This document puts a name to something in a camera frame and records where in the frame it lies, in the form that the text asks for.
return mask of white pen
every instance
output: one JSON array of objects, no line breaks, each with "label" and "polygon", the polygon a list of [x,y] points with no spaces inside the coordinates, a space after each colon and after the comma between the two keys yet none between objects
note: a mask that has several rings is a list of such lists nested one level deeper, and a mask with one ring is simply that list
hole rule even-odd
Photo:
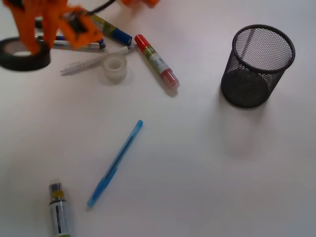
[{"label": "white pen", "polygon": [[[110,53],[126,54],[126,53],[133,51],[135,49],[135,47],[136,47],[136,45],[124,46],[124,47],[122,47],[116,51],[110,52]],[[79,70],[82,70],[85,68],[89,68],[91,66],[95,66],[97,64],[100,64],[106,55],[107,55],[107,53],[103,54],[102,56],[85,61],[85,62],[73,63],[73,64],[69,65],[67,68],[65,68],[64,70],[61,70],[60,73],[62,75],[67,75],[67,74],[74,73],[76,71],[79,71]]]}]

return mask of mesh pen cup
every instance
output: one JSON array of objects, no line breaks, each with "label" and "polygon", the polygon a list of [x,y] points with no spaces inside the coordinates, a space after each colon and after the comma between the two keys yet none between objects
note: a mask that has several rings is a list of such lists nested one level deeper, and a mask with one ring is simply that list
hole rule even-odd
[{"label": "mesh pen cup", "polygon": [[278,29],[265,25],[241,29],[222,77],[224,97],[241,108],[263,104],[294,58],[292,41]]}]

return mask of clear tape roll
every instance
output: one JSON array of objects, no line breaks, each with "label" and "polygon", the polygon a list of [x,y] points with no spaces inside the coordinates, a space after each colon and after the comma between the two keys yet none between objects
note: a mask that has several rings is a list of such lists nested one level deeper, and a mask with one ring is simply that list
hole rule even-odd
[{"label": "clear tape roll", "polygon": [[109,53],[102,63],[104,74],[110,80],[123,79],[127,74],[127,59],[118,53]]}]

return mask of black cable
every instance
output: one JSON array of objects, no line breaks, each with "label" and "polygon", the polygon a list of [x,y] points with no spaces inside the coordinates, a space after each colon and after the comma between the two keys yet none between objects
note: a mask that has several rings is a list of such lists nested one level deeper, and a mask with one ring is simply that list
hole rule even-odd
[{"label": "black cable", "polygon": [[115,0],[108,0],[105,4],[103,4],[103,5],[99,6],[99,7],[97,7],[96,9],[88,12],[88,15],[93,15],[95,13],[98,13],[99,11],[104,10],[105,8],[107,8],[109,5],[111,5],[114,2],[115,2]]}]

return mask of pen cap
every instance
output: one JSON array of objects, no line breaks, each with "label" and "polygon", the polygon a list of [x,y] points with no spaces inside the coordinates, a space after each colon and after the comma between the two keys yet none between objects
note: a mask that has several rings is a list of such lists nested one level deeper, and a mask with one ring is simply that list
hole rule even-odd
[{"label": "pen cap", "polygon": [[142,35],[135,36],[135,41],[142,52],[144,52],[146,47],[151,46],[150,43]]},{"label": "pen cap", "polygon": [[132,36],[121,31],[119,28],[114,29],[112,37],[115,38],[117,41],[122,42],[126,45],[130,45],[132,43],[132,39],[133,39]]}]

